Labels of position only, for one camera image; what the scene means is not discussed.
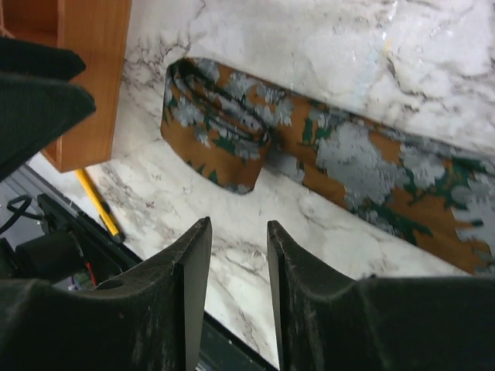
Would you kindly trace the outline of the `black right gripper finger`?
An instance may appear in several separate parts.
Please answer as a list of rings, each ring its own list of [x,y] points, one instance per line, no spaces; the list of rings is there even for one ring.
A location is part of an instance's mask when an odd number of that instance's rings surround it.
[[[1,37],[2,73],[69,81],[85,70],[71,50]]]
[[[59,80],[1,78],[1,178],[96,111],[82,87]]]

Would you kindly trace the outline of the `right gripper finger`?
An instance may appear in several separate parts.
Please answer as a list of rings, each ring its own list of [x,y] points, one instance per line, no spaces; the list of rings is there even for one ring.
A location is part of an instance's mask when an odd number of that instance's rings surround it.
[[[492,370],[494,279],[341,274],[267,225],[283,370]]]
[[[3,370],[193,370],[200,354],[212,225],[92,291],[1,282]]]

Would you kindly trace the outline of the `brown grey floral tie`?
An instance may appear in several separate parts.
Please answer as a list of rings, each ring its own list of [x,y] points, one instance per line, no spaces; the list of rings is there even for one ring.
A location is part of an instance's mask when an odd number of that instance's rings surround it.
[[[239,195],[261,168],[469,273],[494,271],[494,159],[403,134],[203,58],[166,69],[161,135]]]

